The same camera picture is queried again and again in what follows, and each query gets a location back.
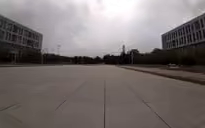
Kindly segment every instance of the curb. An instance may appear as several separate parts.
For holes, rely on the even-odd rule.
[[[143,72],[143,73],[148,73],[148,74],[152,74],[152,75],[163,76],[163,77],[167,77],[167,78],[171,78],[171,79],[176,79],[176,80],[182,80],[182,81],[191,82],[191,83],[195,83],[195,84],[205,85],[205,81],[204,80],[193,79],[193,78],[182,77],[182,76],[167,75],[167,74],[162,74],[162,73],[157,73],[157,72],[144,71],[144,70],[140,70],[140,69],[133,69],[133,68],[129,68],[129,67],[120,67],[120,68],[124,68],[124,69],[128,69],[128,70],[133,70],[133,71],[138,71],[138,72]]]

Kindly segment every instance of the overcast sky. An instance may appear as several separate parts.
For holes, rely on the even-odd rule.
[[[161,48],[161,34],[205,12],[205,0],[0,0],[0,14],[43,34],[43,49],[102,56]]]

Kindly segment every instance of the glass facade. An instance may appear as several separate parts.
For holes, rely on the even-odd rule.
[[[41,49],[42,35],[0,16],[0,40],[24,47]]]
[[[162,38],[165,39],[162,40],[163,49],[180,48],[205,42],[205,14],[162,35]]]

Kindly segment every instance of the distant building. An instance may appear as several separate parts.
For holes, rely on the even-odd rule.
[[[24,50],[41,51],[42,34],[0,15],[0,47],[12,54],[22,54]]]
[[[205,13],[162,35],[164,50],[205,48]]]

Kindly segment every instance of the ground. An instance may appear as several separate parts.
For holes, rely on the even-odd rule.
[[[115,66],[0,68],[0,128],[205,128],[205,86]]]

